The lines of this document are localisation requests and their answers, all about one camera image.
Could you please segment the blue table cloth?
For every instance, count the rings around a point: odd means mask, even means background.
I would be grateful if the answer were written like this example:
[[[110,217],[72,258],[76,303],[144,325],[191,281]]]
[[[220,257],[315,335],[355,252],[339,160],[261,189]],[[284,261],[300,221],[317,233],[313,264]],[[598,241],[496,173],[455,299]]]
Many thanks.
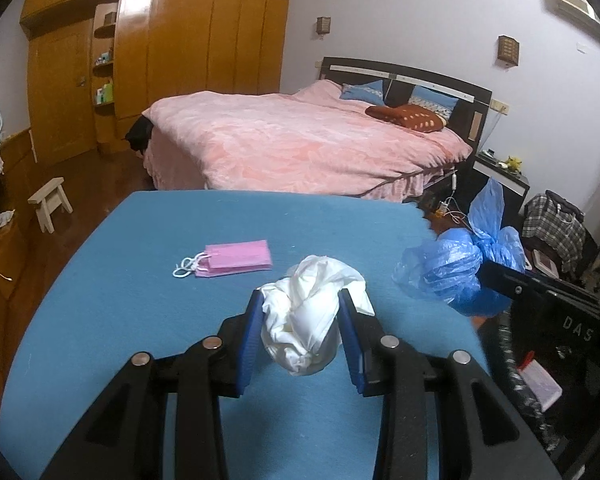
[[[482,360],[468,318],[415,301],[392,279],[404,249],[429,240],[411,205],[339,196],[219,191],[137,192],[95,230],[38,307],[10,367],[0,450],[25,479],[42,474],[88,406],[132,354],[180,353],[245,309],[253,289],[309,255],[347,263],[366,281],[382,326],[421,352]],[[207,245],[266,240],[268,270],[174,278]],[[260,352],[246,393],[221,403],[234,479],[367,479],[381,402],[359,396],[337,356],[289,375]]]

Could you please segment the blue plastic bag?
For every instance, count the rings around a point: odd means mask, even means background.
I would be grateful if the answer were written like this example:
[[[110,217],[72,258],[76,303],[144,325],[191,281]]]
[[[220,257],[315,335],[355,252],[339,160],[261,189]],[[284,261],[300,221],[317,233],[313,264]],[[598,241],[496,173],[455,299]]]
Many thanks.
[[[490,179],[470,203],[468,226],[405,249],[393,281],[408,296],[439,299],[467,316],[490,318],[507,310],[512,300],[481,286],[477,278],[486,260],[524,270],[520,236],[512,226],[502,225],[504,208],[503,187]]]

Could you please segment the yellow plush toy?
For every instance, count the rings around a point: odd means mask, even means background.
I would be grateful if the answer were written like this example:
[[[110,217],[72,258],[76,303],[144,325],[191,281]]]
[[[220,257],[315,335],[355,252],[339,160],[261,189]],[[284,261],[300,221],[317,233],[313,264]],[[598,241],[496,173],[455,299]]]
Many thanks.
[[[504,168],[513,174],[521,174],[522,160],[518,157],[509,156],[504,162]]]

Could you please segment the wooden wardrobe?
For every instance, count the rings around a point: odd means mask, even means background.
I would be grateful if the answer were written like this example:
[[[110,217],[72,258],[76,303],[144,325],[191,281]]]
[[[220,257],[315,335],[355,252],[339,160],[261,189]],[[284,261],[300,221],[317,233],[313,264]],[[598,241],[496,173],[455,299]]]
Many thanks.
[[[289,0],[24,0],[38,160],[117,151],[166,96],[279,88]]]

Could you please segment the white air conditioner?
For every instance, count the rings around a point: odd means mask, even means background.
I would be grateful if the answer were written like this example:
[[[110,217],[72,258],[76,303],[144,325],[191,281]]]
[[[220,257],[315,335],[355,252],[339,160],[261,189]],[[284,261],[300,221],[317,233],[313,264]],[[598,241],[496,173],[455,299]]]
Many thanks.
[[[554,7],[584,24],[600,26],[600,18],[586,0],[552,0]]]

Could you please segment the white medicine box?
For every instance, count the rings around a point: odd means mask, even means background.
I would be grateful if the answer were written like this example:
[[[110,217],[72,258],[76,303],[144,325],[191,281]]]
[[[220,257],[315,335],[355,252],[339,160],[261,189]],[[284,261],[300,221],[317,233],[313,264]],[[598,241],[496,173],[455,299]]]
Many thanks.
[[[543,413],[549,410],[562,396],[564,390],[535,359],[533,351],[524,357],[518,370],[521,378],[538,399]]]

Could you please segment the black trash bin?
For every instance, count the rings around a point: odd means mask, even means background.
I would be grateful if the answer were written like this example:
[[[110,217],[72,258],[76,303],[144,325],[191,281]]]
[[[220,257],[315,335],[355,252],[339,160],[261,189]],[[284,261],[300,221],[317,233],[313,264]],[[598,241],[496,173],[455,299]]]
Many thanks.
[[[482,341],[496,383],[564,479],[600,479],[600,299],[531,276],[494,281],[512,303]]]

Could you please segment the pink face mask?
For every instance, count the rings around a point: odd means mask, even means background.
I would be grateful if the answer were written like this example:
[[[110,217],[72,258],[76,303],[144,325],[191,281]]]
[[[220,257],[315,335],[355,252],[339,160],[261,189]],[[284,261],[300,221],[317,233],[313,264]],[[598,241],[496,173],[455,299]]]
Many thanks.
[[[268,270],[272,257],[266,240],[207,245],[193,257],[185,257],[175,266],[174,278],[217,278],[218,276]]]

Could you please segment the brown dotted pillow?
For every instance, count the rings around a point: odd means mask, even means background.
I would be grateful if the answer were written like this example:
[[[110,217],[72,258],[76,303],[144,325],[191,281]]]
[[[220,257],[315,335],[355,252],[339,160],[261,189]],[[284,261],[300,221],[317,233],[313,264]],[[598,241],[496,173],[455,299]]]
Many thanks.
[[[369,106],[366,108],[365,114],[382,122],[421,133],[440,131],[446,126],[446,120],[440,115],[414,104],[397,107]]]

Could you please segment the white plastic bag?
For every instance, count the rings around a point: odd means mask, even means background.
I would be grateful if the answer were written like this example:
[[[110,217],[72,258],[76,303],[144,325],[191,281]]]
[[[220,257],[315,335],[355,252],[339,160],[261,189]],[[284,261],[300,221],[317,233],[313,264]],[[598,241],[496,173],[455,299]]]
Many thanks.
[[[260,288],[264,348],[292,376],[316,374],[335,359],[341,344],[338,294],[343,290],[356,312],[375,314],[363,275],[327,256],[309,255],[284,278]]]

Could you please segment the wall lamp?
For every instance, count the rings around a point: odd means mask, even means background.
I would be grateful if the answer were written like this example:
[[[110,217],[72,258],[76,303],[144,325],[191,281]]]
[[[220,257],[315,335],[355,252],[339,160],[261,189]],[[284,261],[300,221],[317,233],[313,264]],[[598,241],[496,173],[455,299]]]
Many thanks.
[[[519,65],[520,43],[513,37],[500,35],[496,42],[495,65],[509,68]]]
[[[330,16],[319,16],[315,22],[315,33],[319,37],[324,37],[330,33],[332,18]]]

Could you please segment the plaid bag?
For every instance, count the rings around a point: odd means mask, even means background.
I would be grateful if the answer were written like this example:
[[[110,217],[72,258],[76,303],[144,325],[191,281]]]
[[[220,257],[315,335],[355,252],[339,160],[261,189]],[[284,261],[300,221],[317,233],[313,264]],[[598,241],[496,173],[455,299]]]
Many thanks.
[[[521,237],[536,238],[552,248],[564,273],[576,273],[587,232],[582,211],[551,190],[535,195],[524,206]]]

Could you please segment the pink bed quilt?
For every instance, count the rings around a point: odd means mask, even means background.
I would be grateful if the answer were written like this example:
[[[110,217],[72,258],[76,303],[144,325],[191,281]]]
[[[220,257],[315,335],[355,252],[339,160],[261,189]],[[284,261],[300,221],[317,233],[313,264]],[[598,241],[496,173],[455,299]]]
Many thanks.
[[[340,195],[401,203],[468,159],[453,130],[433,132],[367,115],[321,79],[294,94],[199,91],[151,104],[143,154],[166,190]]]

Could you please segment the left wall lamp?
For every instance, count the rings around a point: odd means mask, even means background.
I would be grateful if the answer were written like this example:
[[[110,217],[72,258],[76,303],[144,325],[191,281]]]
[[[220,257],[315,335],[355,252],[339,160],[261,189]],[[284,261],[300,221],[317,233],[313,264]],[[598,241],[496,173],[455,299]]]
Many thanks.
[[[315,33],[319,37],[324,37],[330,33],[332,18],[330,16],[319,16],[315,22]]]

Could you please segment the blue pillow left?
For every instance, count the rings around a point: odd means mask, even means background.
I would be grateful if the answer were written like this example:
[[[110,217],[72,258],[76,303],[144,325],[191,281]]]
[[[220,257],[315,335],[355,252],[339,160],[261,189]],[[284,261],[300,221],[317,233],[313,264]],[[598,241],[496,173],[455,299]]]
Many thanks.
[[[384,106],[384,83],[381,80],[375,80],[367,84],[343,84],[340,99]]]

